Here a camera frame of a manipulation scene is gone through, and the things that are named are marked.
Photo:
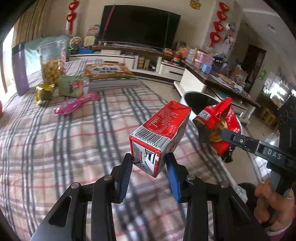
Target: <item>metal screw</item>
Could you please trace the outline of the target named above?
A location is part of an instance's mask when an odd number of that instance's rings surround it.
[[[221,182],[220,185],[221,185],[221,187],[223,187],[223,188],[227,188],[227,187],[229,187],[228,182],[224,182],[224,181]]]
[[[104,176],[104,180],[105,181],[110,181],[110,180],[112,180],[112,176],[111,175],[106,175],[106,176]]]
[[[195,179],[195,176],[192,175],[192,174],[188,174],[188,175],[187,175],[187,179],[188,179],[188,180],[194,180],[194,179]]]
[[[79,183],[72,183],[71,188],[76,189],[79,187]]]

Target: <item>barcode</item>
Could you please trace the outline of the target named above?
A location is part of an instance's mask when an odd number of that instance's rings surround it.
[[[206,120],[209,117],[209,115],[210,115],[210,113],[202,110],[197,116],[200,116],[201,118]]]
[[[153,146],[155,147],[162,147],[163,144],[166,142],[166,140],[168,139],[167,137],[163,137],[160,136],[158,134],[155,134],[147,129],[142,129],[140,131],[138,131],[135,134],[135,137],[139,138],[140,140],[144,140],[145,142],[147,142],[148,144],[153,143]]]

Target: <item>red hanging ornament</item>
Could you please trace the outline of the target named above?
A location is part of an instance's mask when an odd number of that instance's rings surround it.
[[[220,35],[218,33],[211,32],[210,33],[210,39],[211,39],[211,44],[210,44],[209,47],[213,47],[213,44],[217,43],[221,39],[221,37],[220,37]]]
[[[75,12],[72,12],[70,14],[68,14],[67,16],[67,21],[70,23],[70,26],[69,26],[69,34],[72,34],[72,31],[73,31],[73,21],[75,20],[76,18],[76,13]]]
[[[229,7],[223,2],[219,2],[219,7],[222,12],[227,12],[229,10]]]
[[[219,22],[223,22],[227,19],[227,16],[222,11],[217,11],[217,16],[219,18]]]
[[[74,11],[79,5],[79,1],[74,1],[69,4],[70,11]]]
[[[214,22],[214,28],[217,33],[221,32],[224,29],[223,25],[217,21]]]

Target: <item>green snack box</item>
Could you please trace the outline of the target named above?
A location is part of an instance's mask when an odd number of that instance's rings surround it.
[[[58,80],[59,95],[80,98],[88,93],[89,78],[78,76],[61,76]]]

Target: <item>ceiling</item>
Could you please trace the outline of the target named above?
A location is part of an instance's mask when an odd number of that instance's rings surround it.
[[[236,1],[244,13],[242,20],[276,50],[288,71],[287,79],[296,84],[296,40],[287,25],[263,0]]]

